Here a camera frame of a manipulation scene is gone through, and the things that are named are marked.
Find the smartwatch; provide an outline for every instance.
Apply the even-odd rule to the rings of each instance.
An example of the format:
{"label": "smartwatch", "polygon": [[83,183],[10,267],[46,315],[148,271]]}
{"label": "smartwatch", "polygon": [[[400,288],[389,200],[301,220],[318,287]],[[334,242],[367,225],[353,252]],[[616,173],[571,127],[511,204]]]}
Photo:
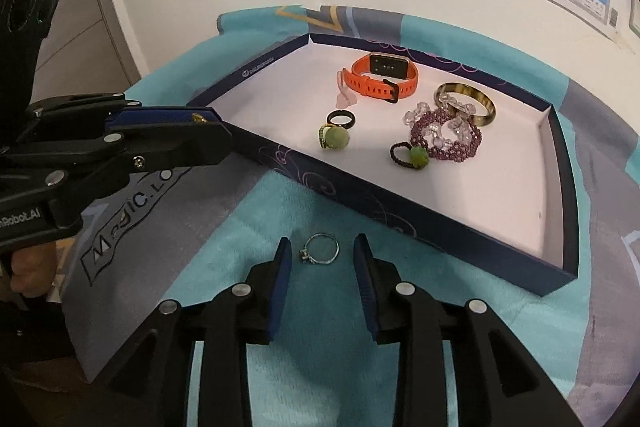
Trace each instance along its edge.
{"label": "smartwatch", "polygon": [[[389,76],[405,82],[396,84],[386,78],[375,80],[364,73]],[[418,68],[408,58],[370,53],[356,60],[351,71],[342,68],[342,81],[362,96],[397,103],[398,100],[411,96],[417,89]]]}

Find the watch face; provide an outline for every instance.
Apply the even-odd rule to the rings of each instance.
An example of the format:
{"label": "watch face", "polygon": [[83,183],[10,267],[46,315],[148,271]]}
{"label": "watch face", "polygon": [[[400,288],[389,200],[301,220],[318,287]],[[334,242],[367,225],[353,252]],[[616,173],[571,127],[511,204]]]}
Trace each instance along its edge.
{"label": "watch face", "polygon": [[374,54],[369,57],[369,71],[373,74],[406,80],[408,70],[409,62],[406,58]]}

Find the purple beaded bracelet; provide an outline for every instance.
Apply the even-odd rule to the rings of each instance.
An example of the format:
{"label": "purple beaded bracelet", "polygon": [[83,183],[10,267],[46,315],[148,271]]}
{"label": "purple beaded bracelet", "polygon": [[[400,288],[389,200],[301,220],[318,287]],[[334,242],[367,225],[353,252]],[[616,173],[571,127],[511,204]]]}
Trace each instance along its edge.
{"label": "purple beaded bracelet", "polygon": [[411,142],[411,145],[414,147],[424,147],[429,153],[429,158],[435,158],[436,160],[451,160],[460,163],[468,158],[473,158],[482,141],[482,133],[476,124],[471,121],[467,121],[471,133],[471,143],[469,145],[465,145],[456,140],[448,150],[444,151],[438,147],[429,147],[427,139],[422,136],[422,130],[432,123],[437,122],[444,125],[454,118],[455,117],[452,117],[446,109],[440,108],[435,111],[427,111],[427,113],[420,117],[411,127],[409,142]]}

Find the barcode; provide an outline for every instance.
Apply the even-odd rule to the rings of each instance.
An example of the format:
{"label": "barcode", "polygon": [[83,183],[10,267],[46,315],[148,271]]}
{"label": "barcode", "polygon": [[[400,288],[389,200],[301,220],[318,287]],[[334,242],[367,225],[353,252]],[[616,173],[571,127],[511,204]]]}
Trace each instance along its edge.
{"label": "barcode", "polygon": [[616,24],[618,24],[618,10],[615,8],[611,9],[611,14],[609,15],[609,24],[611,24],[614,28]]}

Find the white wall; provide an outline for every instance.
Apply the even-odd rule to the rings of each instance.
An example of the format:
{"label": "white wall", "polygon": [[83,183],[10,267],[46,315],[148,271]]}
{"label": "white wall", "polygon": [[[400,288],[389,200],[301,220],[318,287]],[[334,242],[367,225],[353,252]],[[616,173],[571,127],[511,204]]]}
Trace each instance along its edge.
{"label": "white wall", "polygon": [[322,4],[368,7],[439,20],[514,46],[567,74],[640,132],[640,39],[628,29],[630,0],[613,40],[548,0],[114,0],[142,75],[217,34],[225,12]]}

